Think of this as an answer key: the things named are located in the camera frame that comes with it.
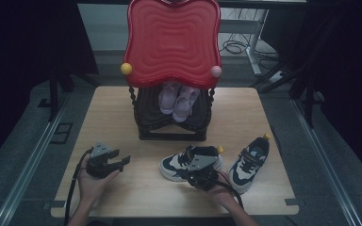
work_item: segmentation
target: black and white sneaker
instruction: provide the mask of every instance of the black and white sneaker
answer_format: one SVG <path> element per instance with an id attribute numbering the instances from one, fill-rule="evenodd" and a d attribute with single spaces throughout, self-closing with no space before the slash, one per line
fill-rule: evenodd
<path id="1" fill-rule="evenodd" d="M 196 147 L 189 145 L 184 152 L 168 156 L 160 162 L 161 174 L 171 181 L 187 181 L 182 175 L 184 175 L 183 172 L 187 170 L 193 156 L 196 154 L 218 157 L 217 161 L 213 164 L 213 168 L 215 170 L 222 168 L 222 157 L 218 154 L 215 147 Z"/>
<path id="2" fill-rule="evenodd" d="M 231 166 L 229 180 L 239 194 L 251 187 L 257 171 L 269 155 L 269 146 L 269 137 L 258 137 L 240 152 L 239 158 Z"/>

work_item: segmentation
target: cable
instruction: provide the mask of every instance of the cable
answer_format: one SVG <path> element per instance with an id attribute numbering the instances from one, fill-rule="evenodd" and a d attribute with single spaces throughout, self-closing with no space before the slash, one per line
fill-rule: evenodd
<path id="1" fill-rule="evenodd" d="M 258 60 L 258 64 L 264 69 L 271 69 L 272 67 L 267 67 L 266 65 L 263 64 L 263 61 L 275 61 L 275 62 L 279 61 L 279 56 L 278 53 L 276 52 L 266 53 L 255 50 L 255 56 L 260 58 Z"/>
<path id="2" fill-rule="evenodd" d="M 263 85 L 265 82 L 267 82 L 270 78 L 274 76 L 276 72 L 278 72 L 281 68 L 287 65 L 288 62 L 290 62 L 293 59 L 296 59 L 300 56 L 301 53 L 304 53 L 306 48 L 309 48 L 311 45 L 311 41 L 316 38 L 316 36 L 320 35 L 319 33 L 322 32 L 322 30 L 327 26 L 329 20 L 332 18 L 332 14 L 325 17 L 315 28 L 315 30 L 302 42 L 302 44 L 299 46 L 298 49 L 294 50 L 292 53 L 284 56 L 284 59 L 282 62 L 278 62 L 273 68 L 271 68 L 267 73 L 265 73 L 263 76 L 258 78 L 252 85 L 250 85 L 250 88 L 257 88 L 259 89 L 261 85 Z M 298 74 L 302 72 L 307 67 L 307 60 L 303 63 L 303 65 L 300 66 L 299 69 L 295 70 L 293 74 Z"/>
<path id="3" fill-rule="evenodd" d="M 239 8 L 239 9 L 240 9 L 240 11 L 239 11 L 238 15 L 237 15 L 236 8 L 234 8 L 233 11 L 231 11 L 231 13 L 227 16 L 227 19 L 233 13 L 235 14 L 236 19 L 241 19 L 243 8 Z M 247 18 L 248 12 L 249 12 L 249 9 L 247 9 L 246 12 L 244 13 L 243 19 Z M 256 9 L 253 20 L 256 18 L 257 12 L 258 12 L 258 10 Z M 235 40 L 235 37 L 237 35 L 239 35 L 239 37 L 241 39 L 246 40 L 246 42 L 243 42 L 241 40 Z M 220 50 L 220 52 L 223 50 L 226 50 L 228 53 L 230 53 L 232 55 L 241 54 L 241 53 L 245 52 L 246 49 L 251 45 L 251 38 L 252 38 L 252 35 L 249 35 L 249 39 L 248 39 L 244 34 L 232 33 L 230 35 L 230 37 L 228 38 L 228 40 L 226 40 L 225 42 L 222 43 L 222 49 Z"/>
<path id="4" fill-rule="evenodd" d="M 84 161 L 84 158 L 87 155 L 87 153 L 91 153 L 92 150 L 93 150 L 93 148 L 87 150 L 81 156 L 80 161 L 78 162 L 77 166 L 75 167 L 75 171 L 74 171 L 73 179 L 72 179 L 72 184 L 70 185 L 69 194 L 67 196 L 67 201 L 66 201 L 66 213 L 65 213 L 65 216 L 64 216 L 64 226 L 66 226 L 69 223 L 70 205 L 72 203 L 72 197 L 73 197 L 73 192 L 74 192 L 74 188 L 75 188 L 75 182 L 77 181 L 78 173 L 81 170 L 81 163 L 82 163 L 82 161 Z"/>
<path id="5" fill-rule="evenodd" d="M 220 174 L 222 176 L 222 178 L 224 178 L 224 180 L 228 183 L 228 184 L 225 184 L 225 183 L 222 183 L 222 182 L 219 182 L 219 181 L 216 181 L 216 184 L 219 185 L 219 186 L 223 186 L 225 188 L 227 188 L 229 191 L 231 191 L 232 193 L 234 193 L 234 195 L 237 197 L 237 200 L 238 200 L 238 203 L 240 205 L 240 207 L 242 207 L 243 209 L 243 202 L 242 202 L 242 198 L 240 197 L 239 193 L 230 185 L 230 182 L 227 180 L 227 178 L 225 178 L 224 175 L 222 175 L 222 173 L 218 172 L 218 174 Z"/>

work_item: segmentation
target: table surface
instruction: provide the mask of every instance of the table surface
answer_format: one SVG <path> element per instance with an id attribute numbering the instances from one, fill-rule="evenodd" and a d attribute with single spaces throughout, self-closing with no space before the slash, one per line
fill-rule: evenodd
<path id="1" fill-rule="evenodd" d="M 100 87 L 96 89 L 84 123 L 75 143 L 67 169 L 58 188 L 55 201 L 66 201 L 74 169 L 82 154 L 97 141 L 112 149 L 120 149 L 121 158 L 131 155 L 130 164 L 111 182 L 91 217 L 104 218 L 155 218 L 155 217 L 228 217 L 201 190 L 188 182 L 172 182 L 159 171 L 160 161 L 172 154 L 181 153 L 194 144 L 220 146 L 223 167 L 229 170 L 239 152 L 256 137 L 272 135 L 271 128 L 255 89 L 215 88 L 212 119 L 207 129 L 207 140 L 166 141 L 139 140 L 128 87 Z M 163 130 L 181 130 L 168 126 Z M 245 210 L 251 215 L 294 215 L 298 205 L 287 205 L 294 200 L 280 153 L 272 138 L 270 153 L 258 171 L 252 187 L 241 195 Z M 75 187 L 71 212 L 79 201 Z M 54 207 L 54 217 L 64 217 L 65 208 Z"/>

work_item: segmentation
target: red plastic board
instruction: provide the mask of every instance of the red plastic board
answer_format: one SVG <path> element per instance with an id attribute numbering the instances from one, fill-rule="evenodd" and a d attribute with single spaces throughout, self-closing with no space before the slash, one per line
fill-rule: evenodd
<path id="1" fill-rule="evenodd" d="M 198 89 L 214 88 L 213 66 L 221 67 L 218 32 L 221 12 L 216 1 L 134 0 L 128 8 L 129 38 L 125 75 L 136 88 L 178 81 Z"/>

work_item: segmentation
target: sneaker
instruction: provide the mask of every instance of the sneaker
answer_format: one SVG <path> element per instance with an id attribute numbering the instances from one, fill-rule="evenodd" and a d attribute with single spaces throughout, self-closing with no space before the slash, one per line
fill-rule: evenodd
<path id="1" fill-rule="evenodd" d="M 215 170 L 221 170 L 222 157 L 218 154 L 215 147 L 196 147 L 189 145 L 184 152 L 166 157 L 160 162 L 159 167 L 161 174 L 171 181 L 187 181 L 185 178 L 183 178 L 183 175 L 185 175 L 185 171 L 188 169 L 190 162 L 196 154 L 217 157 L 218 159 L 213 164 L 213 168 Z"/>
<path id="2" fill-rule="evenodd" d="M 163 83 L 163 90 L 158 94 L 158 105 L 163 114 L 170 115 L 173 113 L 174 103 L 180 88 L 181 84 L 176 82 Z"/>
<path id="3" fill-rule="evenodd" d="M 178 94 L 177 100 L 175 101 L 173 118 L 177 122 L 182 122 L 192 114 L 192 106 L 198 99 L 200 90 L 182 86 L 180 93 Z"/>
<path id="4" fill-rule="evenodd" d="M 240 152 L 239 158 L 228 172 L 230 183 L 239 194 L 245 193 L 251 187 L 257 171 L 268 155 L 269 141 L 263 137 L 258 137 Z"/>

